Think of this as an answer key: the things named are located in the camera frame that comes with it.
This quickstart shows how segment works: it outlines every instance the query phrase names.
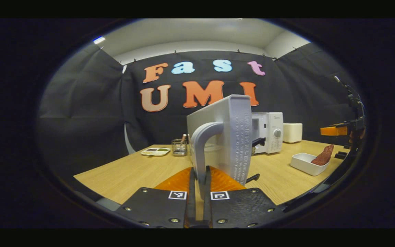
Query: white rectangular dish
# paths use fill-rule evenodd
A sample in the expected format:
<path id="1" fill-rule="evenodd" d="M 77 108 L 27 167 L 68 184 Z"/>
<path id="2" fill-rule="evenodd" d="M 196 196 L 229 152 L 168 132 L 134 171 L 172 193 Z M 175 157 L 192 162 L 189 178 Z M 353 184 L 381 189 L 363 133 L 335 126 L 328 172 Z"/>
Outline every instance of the white rectangular dish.
<path id="1" fill-rule="evenodd" d="M 308 153 L 298 153 L 292 156 L 290 166 L 295 167 L 298 170 L 302 170 L 312 176 L 317 176 L 326 170 L 330 161 L 323 166 L 318 166 L 311 163 L 315 158 L 316 156 Z"/>

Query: white ceiling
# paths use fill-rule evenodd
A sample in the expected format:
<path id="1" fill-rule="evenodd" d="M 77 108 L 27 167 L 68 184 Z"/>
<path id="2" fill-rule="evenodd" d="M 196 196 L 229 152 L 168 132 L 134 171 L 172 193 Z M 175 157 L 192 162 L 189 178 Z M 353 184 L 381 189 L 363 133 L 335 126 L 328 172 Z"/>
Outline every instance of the white ceiling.
<path id="1" fill-rule="evenodd" d="M 178 41 L 221 41 L 265 47 L 283 28 L 260 19 L 142 19 L 103 35 L 100 47 L 112 57 Z"/>

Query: pink letter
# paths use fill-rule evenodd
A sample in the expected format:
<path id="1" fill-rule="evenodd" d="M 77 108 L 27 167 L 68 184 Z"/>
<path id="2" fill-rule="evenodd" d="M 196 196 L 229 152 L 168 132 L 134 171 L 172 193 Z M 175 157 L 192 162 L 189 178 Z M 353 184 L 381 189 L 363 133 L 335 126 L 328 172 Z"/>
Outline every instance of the pink letter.
<path id="1" fill-rule="evenodd" d="M 261 64 L 258 64 L 256 61 L 251 61 L 251 62 L 249 62 L 248 64 L 251 65 L 252 71 L 253 71 L 254 73 L 256 73 L 257 75 L 261 75 L 261 76 L 266 75 L 265 72 L 263 72 L 263 71 L 260 70 L 260 68 L 262 67 Z"/>

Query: light wood tabletop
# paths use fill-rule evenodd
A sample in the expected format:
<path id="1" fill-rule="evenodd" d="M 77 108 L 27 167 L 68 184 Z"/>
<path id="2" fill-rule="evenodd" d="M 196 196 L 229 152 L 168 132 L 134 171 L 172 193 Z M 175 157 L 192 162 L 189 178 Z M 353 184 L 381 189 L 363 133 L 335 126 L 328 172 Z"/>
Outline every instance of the light wood tabletop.
<path id="1" fill-rule="evenodd" d="M 248 177 L 259 173 L 260 178 L 247 183 L 245 187 L 260 188 L 277 205 L 303 194 L 326 179 L 341 164 L 341 159 L 334 158 L 337 152 L 348 153 L 349 150 L 335 145 L 326 170 L 317 176 L 311 176 L 291 167 L 292 156 L 297 153 L 317 156 L 328 145 L 303 140 L 292 144 L 283 143 L 282 151 L 279 153 L 261 153 L 252 156 Z M 171 146 L 157 144 L 150 147 L 170 148 Z M 173 156 L 171 151 L 165 156 L 143 156 L 140 154 L 141 151 L 74 177 L 103 197 L 123 204 L 137 189 L 154 188 L 170 176 L 192 166 L 189 156 Z"/>

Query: orange letter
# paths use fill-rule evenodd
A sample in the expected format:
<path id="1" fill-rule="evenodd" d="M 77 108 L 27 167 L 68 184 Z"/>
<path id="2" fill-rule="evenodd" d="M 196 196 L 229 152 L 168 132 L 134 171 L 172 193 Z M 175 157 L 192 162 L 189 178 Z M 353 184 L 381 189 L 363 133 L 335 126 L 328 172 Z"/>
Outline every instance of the orange letter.
<path id="1" fill-rule="evenodd" d="M 158 86 L 160 93 L 160 101 L 158 105 L 152 104 L 152 92 L 155 90 L 153 88 L 143 89 L 140 91 L 141 94 L 141 105 L 146 111 L 154 112 L 161 111 L 169 103 L 169 88 L 170 85 Z"/>
<path id="2" fill-rule="evenodd" d="M 186 81 L 182 83 L 182 85 L 185 86 L 187 94 L 187 101 L 183 104 L 183 106 L 185 108 L 193 108 L 198 106 L 194 101 L 194 97 L 196 97 L 202 106 L 207 103 L 210 96 L 211 100 L 208 103 L 209 105 L 223 99 L 224 94 L 222 93 L 222 86 L 224 84 L 225 83 L 221 80 L 212 80 L 210 83 L 208 83 L 207 88 L 204 90 L 196 81 Z"/>
<path id="3" fill-rule="evenodd" d="M 259 102 L 255 99 L 255 84 L 252 82 L 240 82 L 240 86 L 243 87 L 243 91 L 245 92 L 245 95 L 248 95 L 251 97 L 251 106 L 257 106 L 259 105 Z"/>
<path id="4" fill-rule="evenodd" d="M 163 67 L 169 67 L 169 64 L 165 62 L 144 69 L 146 71 L 146 78 L 144 79 L 143 83 L 158 80 L 159 76 L 157 76 L 157 74 L 161 75 L 164 72 Z"/>

